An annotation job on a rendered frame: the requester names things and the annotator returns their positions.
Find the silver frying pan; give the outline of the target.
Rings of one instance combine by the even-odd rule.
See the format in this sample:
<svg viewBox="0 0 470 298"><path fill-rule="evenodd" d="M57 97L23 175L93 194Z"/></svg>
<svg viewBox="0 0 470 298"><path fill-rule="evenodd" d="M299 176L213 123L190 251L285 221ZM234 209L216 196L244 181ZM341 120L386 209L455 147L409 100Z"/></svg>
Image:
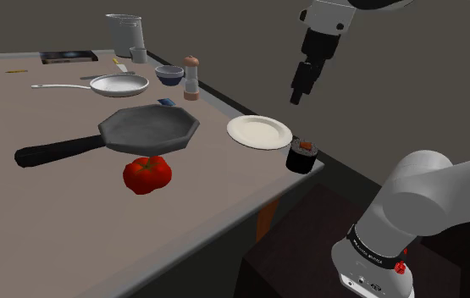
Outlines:
<svg viewBox="0 0 470 298"><path fill-rule="evenodd" d="M150 81L136 74L108 74L91 80L89 86L67 84L33 85L32 89L75 88L94 91L104 97L132 97L144 92Z"/></svg>

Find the small grey cup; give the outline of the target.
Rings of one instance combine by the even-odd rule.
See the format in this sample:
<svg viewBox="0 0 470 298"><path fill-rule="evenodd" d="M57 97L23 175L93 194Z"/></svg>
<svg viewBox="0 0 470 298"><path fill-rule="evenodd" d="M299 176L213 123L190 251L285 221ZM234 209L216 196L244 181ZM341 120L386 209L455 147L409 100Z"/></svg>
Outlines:
<svg viewBox="0 0 470 298"><path fill-rule="evenodd" d="M131 47L130 58L133 63L148 63L147 50L144 47Z"/></svg>

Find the red tomato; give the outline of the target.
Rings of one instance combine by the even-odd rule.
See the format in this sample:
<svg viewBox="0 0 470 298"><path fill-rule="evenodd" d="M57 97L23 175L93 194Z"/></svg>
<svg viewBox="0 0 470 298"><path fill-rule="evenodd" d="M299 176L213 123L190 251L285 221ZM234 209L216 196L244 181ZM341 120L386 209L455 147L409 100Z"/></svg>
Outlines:
<svg viewBox="0 0 470 298"><path fill-rule="evenodd" d="M127 164L123 180L136 195L145 195L166 186L172 179L172 169L160 156L140 157Z"/></svg>

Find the blue bowl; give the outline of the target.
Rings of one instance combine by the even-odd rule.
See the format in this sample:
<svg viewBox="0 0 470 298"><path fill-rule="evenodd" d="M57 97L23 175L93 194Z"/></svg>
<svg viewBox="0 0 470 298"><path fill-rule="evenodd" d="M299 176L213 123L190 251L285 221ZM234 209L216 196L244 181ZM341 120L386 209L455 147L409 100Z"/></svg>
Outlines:
<svg viewBox="0 0 470 298"><path fill-rule="evenodd" d="M177 86L185 75L185 70L178 66L162 65L155 68L155 74L165 86Z"/></svg>

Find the brown and clear pepper mill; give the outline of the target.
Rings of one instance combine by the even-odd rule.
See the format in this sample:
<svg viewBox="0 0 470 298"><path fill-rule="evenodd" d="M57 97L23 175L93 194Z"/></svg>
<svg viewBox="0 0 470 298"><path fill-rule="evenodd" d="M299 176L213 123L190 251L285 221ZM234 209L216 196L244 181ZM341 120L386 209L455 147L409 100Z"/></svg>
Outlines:
<svg viewBox="0 0 470 298"><path fill-rule="evenodd" d="M199 81L197 76L199 60L189 55L184 58L183 62L185 66L184 99L196 101L199 99Z"/></svg>

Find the white plate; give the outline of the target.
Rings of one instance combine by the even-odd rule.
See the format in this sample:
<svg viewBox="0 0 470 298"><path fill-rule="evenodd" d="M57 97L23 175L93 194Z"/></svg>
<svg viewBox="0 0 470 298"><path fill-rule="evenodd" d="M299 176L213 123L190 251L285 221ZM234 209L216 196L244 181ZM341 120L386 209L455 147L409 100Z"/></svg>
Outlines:
<svg viewBox="0 0 470 298"><path fill-rule="evenodd" d="M231 119L228 135L243 146L258 150L278 150L293 139L291 130L278 120L259 115L243 115Z"/></svg>

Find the tall grey metal pot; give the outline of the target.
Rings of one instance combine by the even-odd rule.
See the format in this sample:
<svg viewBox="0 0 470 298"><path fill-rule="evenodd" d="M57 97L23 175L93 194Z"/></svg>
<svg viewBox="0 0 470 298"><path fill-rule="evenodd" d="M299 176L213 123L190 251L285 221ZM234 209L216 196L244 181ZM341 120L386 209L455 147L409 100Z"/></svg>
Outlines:
<svg viewBox="0 0 470 298"><path fill-rule="evenodd" d="M121 58L130 58L130 48L143 48L142 18L131 14L106 14L114 53Z"/></svg>

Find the dark book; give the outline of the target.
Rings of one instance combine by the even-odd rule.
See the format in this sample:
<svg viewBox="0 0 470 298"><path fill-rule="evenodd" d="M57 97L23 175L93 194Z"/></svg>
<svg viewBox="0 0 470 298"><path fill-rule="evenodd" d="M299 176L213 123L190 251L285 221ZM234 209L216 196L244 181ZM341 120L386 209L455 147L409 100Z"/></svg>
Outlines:
<svg viewBox="0 0 470 298"><path fill-rule="evenodd" d="M98 56L91 50L87 51L61 51L61 52L40 52L40 59L43 64L55 63L79 63L96 62Z"/></svg>

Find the dark octagonal frying pan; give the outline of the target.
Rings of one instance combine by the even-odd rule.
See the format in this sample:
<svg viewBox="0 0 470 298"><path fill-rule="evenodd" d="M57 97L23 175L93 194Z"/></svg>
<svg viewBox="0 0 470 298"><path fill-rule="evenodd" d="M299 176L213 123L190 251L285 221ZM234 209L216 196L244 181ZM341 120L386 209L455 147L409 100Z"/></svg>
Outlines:
<svg viewBox="0 0 470 298"><path fill-rule="evenodd" d="M101 147L143 157L159 156L186 148L199 125L198 119L176 106L123 108L98 125L97 135L21 148L14 160L21 168L35 167Z"/></svg>

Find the black sushi roll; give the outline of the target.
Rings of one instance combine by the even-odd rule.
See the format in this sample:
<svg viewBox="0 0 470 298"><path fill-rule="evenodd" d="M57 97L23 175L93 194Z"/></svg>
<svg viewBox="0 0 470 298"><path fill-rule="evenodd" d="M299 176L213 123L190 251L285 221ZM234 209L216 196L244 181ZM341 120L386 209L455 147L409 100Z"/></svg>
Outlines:
<svg viewBox="0 0 470 298"><path fill-rule="evenodd" d="M318 156L318 148L314 142L294 138L290 144L285 166L292 172L308 174Z"/></svg>

